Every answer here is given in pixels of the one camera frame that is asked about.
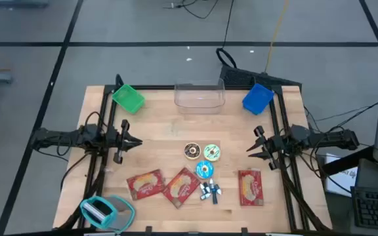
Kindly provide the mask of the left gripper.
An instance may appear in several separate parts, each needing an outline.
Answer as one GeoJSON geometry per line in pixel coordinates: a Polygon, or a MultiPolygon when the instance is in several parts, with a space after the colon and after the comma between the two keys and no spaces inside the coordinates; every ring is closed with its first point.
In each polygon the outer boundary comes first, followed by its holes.
{"type": "Polygon", "coordinates": [[[128,142],[125,143],[125,151],[128,152],[130,149],[135,148],[137,146],[142,145],[142,140],[135,138],[134,136],[130,135],[129,132],[129,122],[126,119],[123,119],[121,122],[121,131],[119,132],[113,125],[108,126],[107,133],[105,134],[106,142],[105,148],[116,148],[116,152],[114,153],[114,162],[117,164],[121,164],[123,161],[122,152],[123,152],[123,144],[126,140],[128,142]]]}

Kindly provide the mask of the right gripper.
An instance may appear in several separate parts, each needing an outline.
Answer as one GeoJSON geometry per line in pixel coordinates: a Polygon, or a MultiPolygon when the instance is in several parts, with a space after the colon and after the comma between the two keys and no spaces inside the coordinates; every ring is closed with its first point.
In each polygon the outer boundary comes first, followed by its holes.
{"type": "Polygon", "coordinates": [[[269,160],[270,162],[268,165],[271,170],[281,168],[281,165],[283,165],[283,170],[286,170],[290,164],[287,165],[285,163],[285,158],[288,157],[285,151],[288,147],[291,132],[289,131],[287,134],[283,135],[278,133],[270,138],[267,138],[264,135],[264,129],[262,126],[257,126],[253,132],[257,139],[247,151],[252,151],[258,147],[261,147],[261,151],[259,153],[252,153],[250,157],[269,160]]]}

